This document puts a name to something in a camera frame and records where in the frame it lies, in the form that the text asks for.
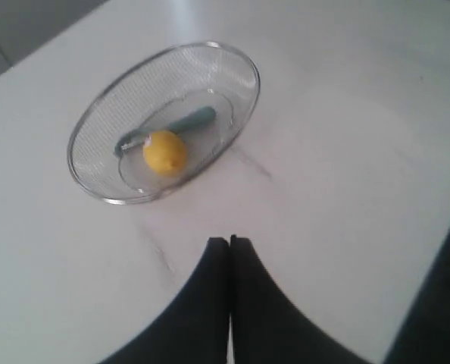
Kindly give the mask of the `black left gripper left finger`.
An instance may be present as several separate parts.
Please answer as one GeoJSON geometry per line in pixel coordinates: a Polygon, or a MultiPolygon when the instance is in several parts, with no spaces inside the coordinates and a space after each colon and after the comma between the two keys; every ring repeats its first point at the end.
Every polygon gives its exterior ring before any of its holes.
{"type": "Polygon", "coordinates": [[[169,306],[104,363],[226,363],[230,324],[230,246],[208,240],[169,306]]]}

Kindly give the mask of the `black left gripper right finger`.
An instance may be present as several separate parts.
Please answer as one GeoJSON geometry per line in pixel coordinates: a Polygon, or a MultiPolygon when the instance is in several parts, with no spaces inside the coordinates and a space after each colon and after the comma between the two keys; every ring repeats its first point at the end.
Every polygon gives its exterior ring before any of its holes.
{"type": "Polygon", "coordinates": [[[252,242],[230,240],[231,321],[236,363],[360,363],[309,321],[279,289],[252,242]]]}

